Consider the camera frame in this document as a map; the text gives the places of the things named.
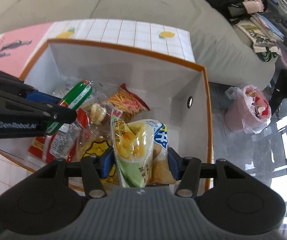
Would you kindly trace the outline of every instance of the plastic trash bag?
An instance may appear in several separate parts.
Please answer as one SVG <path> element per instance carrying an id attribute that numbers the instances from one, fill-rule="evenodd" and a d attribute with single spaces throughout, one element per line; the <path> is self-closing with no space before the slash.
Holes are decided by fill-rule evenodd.
<path id="1" fill-rule="evenodd" d="M 225 92 L 235 99 L 226 112 L 226 126 L 233 132 L 260 133 L 270 124 L 271 109 L 264 94 L 253 85 L 230 87 Z"/>

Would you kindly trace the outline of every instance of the pink trash can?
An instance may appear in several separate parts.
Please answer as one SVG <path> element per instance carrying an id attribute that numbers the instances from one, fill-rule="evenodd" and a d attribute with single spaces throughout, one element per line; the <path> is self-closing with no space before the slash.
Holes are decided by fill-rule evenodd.
<path id="1" fill-rule="evenodd" d="M 224 121 L 226 126 L 232 132 L 244 131 L 245 133 L 260 133 L 264 128 L 270 124 L 271 109 L 270 106 L 263 95 L 263 93 L 254 86 L 245 86 L 244 88 L 229 88 L 226 94 L 230 99 L 235 98 L 236 100 L 226 112 L 224 116 Z M 246 100 L 248 96 L 246 93 L 255 89 L 255 96 L 260 98 L 258 101 L 259 106 L 268 106 L 268 114 L 256 117 L 254 111 L 248 108 Z"/>

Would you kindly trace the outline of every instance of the sofa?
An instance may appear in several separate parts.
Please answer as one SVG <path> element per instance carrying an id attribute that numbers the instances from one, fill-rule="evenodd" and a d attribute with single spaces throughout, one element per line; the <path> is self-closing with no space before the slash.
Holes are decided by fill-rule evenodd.
<path id="1" fill-rule="evenodd" d="M 197 63 L 210 82 L 264 89 L 275 59 L 261 61 L 251 41 L 205 0 L 0 0 L 0 33 L 50 21 L 117 18 L 188 30 Z"/>

